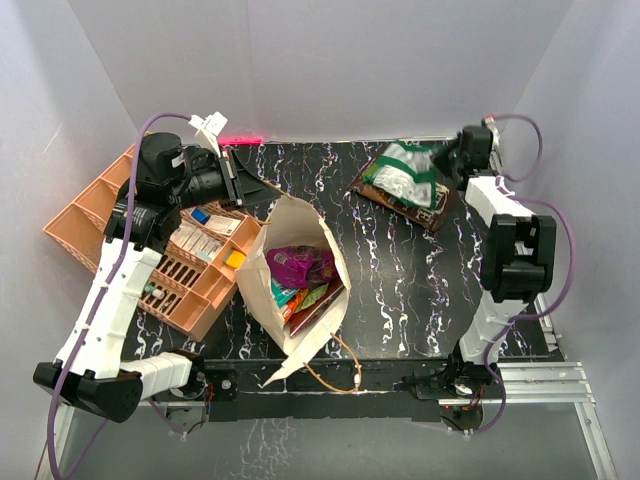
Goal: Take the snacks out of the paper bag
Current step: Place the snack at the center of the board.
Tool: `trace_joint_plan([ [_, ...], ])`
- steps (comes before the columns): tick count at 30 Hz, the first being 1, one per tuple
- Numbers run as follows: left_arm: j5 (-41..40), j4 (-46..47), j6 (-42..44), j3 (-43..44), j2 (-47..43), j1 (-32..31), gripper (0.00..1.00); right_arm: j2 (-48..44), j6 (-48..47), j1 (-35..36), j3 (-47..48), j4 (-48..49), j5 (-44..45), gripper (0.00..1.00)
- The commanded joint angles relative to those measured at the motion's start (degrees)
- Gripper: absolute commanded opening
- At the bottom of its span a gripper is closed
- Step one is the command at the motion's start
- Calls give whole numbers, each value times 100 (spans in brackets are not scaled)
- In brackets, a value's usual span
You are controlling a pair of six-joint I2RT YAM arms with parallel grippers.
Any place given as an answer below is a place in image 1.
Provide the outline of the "brown paper bag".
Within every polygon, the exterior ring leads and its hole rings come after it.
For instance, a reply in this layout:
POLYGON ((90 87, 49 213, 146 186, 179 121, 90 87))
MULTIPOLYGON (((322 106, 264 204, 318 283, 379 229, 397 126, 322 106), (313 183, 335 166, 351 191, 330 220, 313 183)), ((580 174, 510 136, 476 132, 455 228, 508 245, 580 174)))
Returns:
POLYGON ((333 233, 309 202, 288 194, 275 201, 235 277, 248 312, 285 355, 264 387, 305 369, 334 393, 360 390, 362 365, 339 336, 351 280, 333 233), (331 383, 311 366, 330 341, 353 359, 351 387, 331 383))

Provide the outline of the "green snack bag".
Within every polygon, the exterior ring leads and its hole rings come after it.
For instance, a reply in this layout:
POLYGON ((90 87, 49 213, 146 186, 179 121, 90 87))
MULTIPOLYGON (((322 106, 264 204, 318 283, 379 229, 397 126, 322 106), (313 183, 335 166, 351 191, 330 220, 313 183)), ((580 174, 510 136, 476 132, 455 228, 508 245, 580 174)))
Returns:
POLYGON ((362 182, 403 205, 434 210, 437 206, 435 156, 439 146, 391 142, 362 174, 362 182))

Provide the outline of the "brown kettle chips bag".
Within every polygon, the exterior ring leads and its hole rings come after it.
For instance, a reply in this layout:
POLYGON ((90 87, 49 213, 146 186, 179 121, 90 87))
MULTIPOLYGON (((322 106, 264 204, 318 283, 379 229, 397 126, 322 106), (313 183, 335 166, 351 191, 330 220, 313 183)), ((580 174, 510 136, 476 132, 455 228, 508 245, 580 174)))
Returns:
POLYGON ((375 159, 368 161, 359 170, 357 176, 351 182, 349 190, 404 216, 431 232, 439 230, 445 223, 446 217, 455 204, 458 195, 455 192, 451 192, 445 185, 437 183, 436 206, 434 209, 404 205, 385 191, 364 182, 364 173, 374 162, 375 159))

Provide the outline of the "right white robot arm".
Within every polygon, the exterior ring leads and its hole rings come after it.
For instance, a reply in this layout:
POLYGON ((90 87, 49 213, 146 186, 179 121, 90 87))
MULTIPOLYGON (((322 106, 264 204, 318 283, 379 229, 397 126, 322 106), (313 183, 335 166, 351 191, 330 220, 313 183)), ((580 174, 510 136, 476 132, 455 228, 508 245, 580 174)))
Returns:
POLYGON ((501 186, 491 166, 494 133, 485 123, 465 126, 434 159, 488 227, 480 303, 443 373, 443 384, 460 397, 492 383, 499 345, 512 318, 547 291, 553 279, 557 223, 551 216, 534 214, 501 186))

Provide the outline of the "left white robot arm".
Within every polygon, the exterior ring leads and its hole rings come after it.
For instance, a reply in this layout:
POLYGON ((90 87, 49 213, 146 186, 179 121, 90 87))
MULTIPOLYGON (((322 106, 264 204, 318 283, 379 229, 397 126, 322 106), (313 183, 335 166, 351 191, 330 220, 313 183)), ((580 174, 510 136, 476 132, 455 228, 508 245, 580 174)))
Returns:
POLYGON ((200 396, 207 376, 191 354, 122 361, 129 325, 182 211, 212 202, 242 210, 278 196, 232 150, 204 140, 185 146, 168 132, 143 134, 100 236, 99 263, 78 320, 54 359, 35 368, 33 381, 50 393, 50 409, 65 403, 122 423, 157 393, 174 388, 186 399, 200 396))

